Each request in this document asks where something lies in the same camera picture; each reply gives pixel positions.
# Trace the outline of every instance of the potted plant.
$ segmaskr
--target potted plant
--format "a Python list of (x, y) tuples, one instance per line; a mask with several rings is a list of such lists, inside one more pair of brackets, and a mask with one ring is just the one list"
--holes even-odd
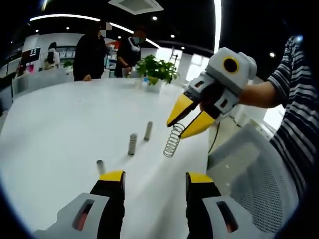
[(63, 67), (65, 68), (65, 70), (71, 71), (72, 65), (73, 65), (73, 63), (71, 61), (66, 61), (66, 62), (64, 62)]
[(137, 72), (140, 76), (148, 77), (146, 90), (156, 93), (160, 92), (163, 81), (169, 84), (179, 75), (173, 63), (158, 60), (153, 55), (142, 58), (137, 63)]

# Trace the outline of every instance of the ceiling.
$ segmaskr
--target ceiling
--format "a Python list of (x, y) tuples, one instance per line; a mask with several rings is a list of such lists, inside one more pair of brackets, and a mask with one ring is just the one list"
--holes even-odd
[[(52, 32), (84, 33), (88, 20), (73, 18), (48, 18), (30, 22), (31, 17), (68, 13), (103, 19), (128, 29), (143, 25), (147, 38), (163, 47), (181, 48), (185, 53), (211, 56), (214, 49), (215, 15), (213, 0), (157, 0), (164, 11), (131, 15), (115, 6), (109, 0), (52, 0), (41, 12), (41, 2), (28, 1), (18, 6), (12, 4), (13, 20), (6, 29), (5, 44), (12, 46), (35, 34)], [(221, 0), (222, 31), (220, 47), (228, 47), (236, 52), (242, 51), (252, 56), (258, 65), (258, 76), (265, 79), (278, 65), (288, 38), (281, 20), (276, 16), (269, 1), (260, 0)], [(108, 37), (129, 34), (113, 27)], [(9, 48), (1, 49), (3, 54)]]

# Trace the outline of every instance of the metal rod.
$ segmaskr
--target metal rod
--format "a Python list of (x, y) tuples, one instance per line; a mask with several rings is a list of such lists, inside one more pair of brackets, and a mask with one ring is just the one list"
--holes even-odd
[(98, 160), (96, 161), (96, 165), (98, 166), (98, 171), (100, 175), (104, 175), (105, 174), (105, 168), (104, 168), (104, 162), (103, 160)]
[(138, 138), (137, 134), (135, 134), (135, 133), (131, 134), (128, 155), (135, 154), (135, 147), (136, 147), (137, 138)]
[(151, 131), (152, 131), (153, 123), (150, 121), (148, 122), (148, 125), (146, 126), (146, 131), (144, 135), (144, 140), (148, 141), (150, 139)]

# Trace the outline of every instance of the white table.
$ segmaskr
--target white table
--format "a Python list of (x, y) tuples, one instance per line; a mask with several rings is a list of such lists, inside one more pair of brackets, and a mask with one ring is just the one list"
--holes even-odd
[[(163, 150), (166, 121), (183, 89), (163, 85), (160, 94), (135, 89), (133, 79), (72, 82), (44, 88), (14, 101), (0, 137), (4, 191), (33, 231), (56, 221), (57, 212), (99, 175), (126, 171), (121, 238), (185, 239), (185, 173), (206, 172), (208, 132), (181, 141), (173, 158)], [(194, 110), (182, 122), (190, 122)], [(143, 142), (148, 121), (149, 142)], [(134, 157), (129, 136), (138, 134)]]

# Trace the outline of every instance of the green plant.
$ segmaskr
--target green plant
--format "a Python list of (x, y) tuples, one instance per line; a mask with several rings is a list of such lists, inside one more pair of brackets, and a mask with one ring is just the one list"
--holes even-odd
[(72, 66), (72, 65), (73, 65), (73, 63), (72, 63), (72, 62), (70, 62), (70, 61), (66, 61), (66, 62), (64, 62), (63, 67), (64, 67), (64, 68), (66, 68), (66, 67), (68, 67), (68, 66)]
[(173, 63), (158, 60), (153, 55), (142, 58), (137, 63), (137, 72), (140, 76), (147, 75), (149, 85), (155, 85), (159, 79), (168, 84), (179, 76)]

